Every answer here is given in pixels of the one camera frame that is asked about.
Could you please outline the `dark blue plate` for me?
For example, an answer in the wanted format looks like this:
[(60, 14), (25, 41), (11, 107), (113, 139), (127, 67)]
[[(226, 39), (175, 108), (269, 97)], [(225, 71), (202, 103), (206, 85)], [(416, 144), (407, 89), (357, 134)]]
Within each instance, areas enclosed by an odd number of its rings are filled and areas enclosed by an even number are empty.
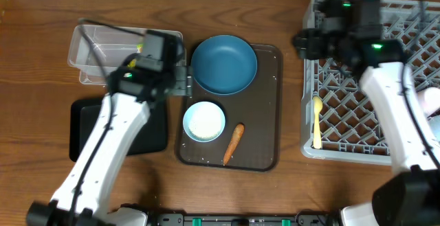
[(258, 71), (251, 45), (231, 35), (202, 41), (193, 52), (190, 65), (197, 84), (217, 95), (232, 95), (246, 89)]

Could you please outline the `light blue rice bowl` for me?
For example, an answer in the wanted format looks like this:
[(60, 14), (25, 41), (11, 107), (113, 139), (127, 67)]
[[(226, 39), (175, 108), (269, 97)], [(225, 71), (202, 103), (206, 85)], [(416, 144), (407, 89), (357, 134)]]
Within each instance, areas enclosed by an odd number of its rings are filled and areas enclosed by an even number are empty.
[(197, 102), (184, 113), (184, 132), (196, 142), (211, 142), (222, 134), (226, 126), (223, 110), (213, 102)]

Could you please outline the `yellow plastic spoon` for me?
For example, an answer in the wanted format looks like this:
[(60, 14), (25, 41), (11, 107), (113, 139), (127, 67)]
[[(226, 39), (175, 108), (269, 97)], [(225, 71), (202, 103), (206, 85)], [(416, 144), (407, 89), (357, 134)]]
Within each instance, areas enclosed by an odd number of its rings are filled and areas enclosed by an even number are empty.
[(313, 147), (322, 148), (322, 137), (320, 132), (320, 112), (323, 108), (322, 100), (318, 96), (313, 97)]

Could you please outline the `orange carrot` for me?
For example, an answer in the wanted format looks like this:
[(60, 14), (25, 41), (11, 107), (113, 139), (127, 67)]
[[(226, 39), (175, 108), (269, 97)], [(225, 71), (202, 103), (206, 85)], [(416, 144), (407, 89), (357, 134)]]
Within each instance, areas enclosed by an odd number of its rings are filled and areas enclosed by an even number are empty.
[(239, 145), (239, 142), (243, 136), (244, 130), (245, 130), (245, 126), (242, 123), (236, 125), (236, 127), (232, 133), (230, 143), (228, 144), (228, 147), (227, 147), (225, 154), (223, 156), (223, 165), (224, 166), (226, 166), (228, 164), (229, 160), (231, 160), (233, 153), (236, 150), (237, 146)]

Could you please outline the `pink white cup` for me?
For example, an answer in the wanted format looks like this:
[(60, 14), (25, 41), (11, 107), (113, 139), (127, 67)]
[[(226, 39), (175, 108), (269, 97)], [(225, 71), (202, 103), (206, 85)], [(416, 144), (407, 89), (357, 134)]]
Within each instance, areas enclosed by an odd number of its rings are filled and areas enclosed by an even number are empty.
[(440, 107), (440, 89), (428, 87), (417, 93), (417, 99), (426, 117), (431, 116)]

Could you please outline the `light blue cup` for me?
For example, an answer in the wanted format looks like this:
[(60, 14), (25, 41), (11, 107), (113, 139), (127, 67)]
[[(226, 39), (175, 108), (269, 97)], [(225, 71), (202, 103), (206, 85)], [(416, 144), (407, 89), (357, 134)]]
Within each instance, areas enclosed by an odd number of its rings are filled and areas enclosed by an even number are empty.
[(428, 120), (430, 129), (432, 130), (437, 141), (440, 141), (440, 115), (434, 116)]

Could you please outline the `yellow green snack wrapper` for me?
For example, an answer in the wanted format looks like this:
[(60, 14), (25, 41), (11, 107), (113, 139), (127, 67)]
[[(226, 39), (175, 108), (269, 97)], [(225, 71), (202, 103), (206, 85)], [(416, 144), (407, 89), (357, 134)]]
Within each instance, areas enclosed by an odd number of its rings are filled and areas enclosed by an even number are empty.
[(137, 52), (135, 54), (131, 54), (125, 63), (125, 65), (127, 67), (134, 67), (135, 66), (137, 57), (141, 54), (142, 49), (143, 49), (143, 44), (138, 44), (137, 45)]

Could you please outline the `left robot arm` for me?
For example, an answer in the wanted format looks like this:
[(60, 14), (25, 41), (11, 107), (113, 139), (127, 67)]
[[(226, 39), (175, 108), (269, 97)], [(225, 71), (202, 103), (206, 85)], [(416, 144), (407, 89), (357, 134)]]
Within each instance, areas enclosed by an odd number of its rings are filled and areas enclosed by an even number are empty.
[(110, 90), (71, 172), (49, 203), (31, 204), (27, 225), (147, 225), (134, 205), (109, 211), (109, 197), (126, 155), (151, 109), (167, 95), (190, 95), (193, 69), (145, 58), (109, 74)]

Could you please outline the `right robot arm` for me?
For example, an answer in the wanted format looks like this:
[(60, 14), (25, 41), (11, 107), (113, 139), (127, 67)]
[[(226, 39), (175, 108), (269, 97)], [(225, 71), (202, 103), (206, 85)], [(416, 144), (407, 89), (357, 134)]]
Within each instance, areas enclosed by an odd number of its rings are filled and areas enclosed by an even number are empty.
[(393, 178), (368, 203), (340, 210), (337, 225), (438, 225), (439, 142), (418, 102), (407, 55), (382, 38), (380, 0), (320, 0), (322, 25), (299, 31), (301, 58), (350, 68), (390, 149)]

